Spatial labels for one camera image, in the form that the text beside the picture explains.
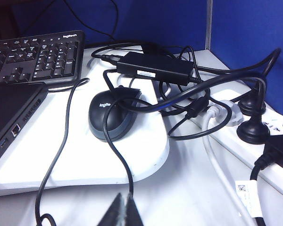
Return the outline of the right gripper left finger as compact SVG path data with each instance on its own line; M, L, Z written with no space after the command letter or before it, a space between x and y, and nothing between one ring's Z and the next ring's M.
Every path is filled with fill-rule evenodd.
M124 198L118 193L97 226L121 226L124 218Z

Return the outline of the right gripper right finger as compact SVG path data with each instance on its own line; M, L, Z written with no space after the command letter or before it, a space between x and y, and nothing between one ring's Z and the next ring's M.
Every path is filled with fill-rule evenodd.
M125 225L126 226L143 226L141 216L136 207L133 195L129 194L126 202Z

